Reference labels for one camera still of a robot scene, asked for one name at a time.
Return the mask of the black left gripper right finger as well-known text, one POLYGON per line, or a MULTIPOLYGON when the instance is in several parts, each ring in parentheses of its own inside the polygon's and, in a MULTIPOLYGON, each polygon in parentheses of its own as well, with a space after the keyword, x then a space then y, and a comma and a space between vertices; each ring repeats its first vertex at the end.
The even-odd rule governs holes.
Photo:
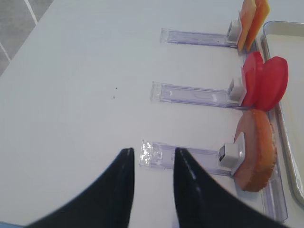
POLYGON ((175 155, 173 192, 181 228, 282 228, 221 187, 198 163, 175 155))

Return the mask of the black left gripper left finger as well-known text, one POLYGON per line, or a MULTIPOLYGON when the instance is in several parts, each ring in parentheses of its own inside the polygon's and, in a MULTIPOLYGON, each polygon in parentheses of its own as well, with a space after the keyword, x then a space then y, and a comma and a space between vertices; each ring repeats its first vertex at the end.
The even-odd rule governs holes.
POLYGON ((134 196, 134 150, 122 149, 87 189, 30 228, 126 228, 134 196))

